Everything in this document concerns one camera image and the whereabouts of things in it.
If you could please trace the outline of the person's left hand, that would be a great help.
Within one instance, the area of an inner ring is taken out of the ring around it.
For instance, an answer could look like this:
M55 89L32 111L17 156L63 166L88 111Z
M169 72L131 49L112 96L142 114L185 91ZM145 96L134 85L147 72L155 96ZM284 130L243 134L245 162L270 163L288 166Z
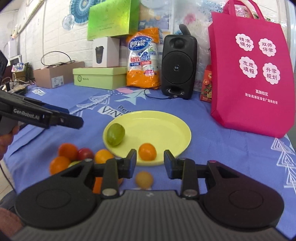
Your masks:
M6 135L2 135L0 137L0 159L1 160L3 159L4 154L8 150L8 146L12 144L14 140L14 136L19 132L19 130L20 130L20 127L15 126L10 133Z

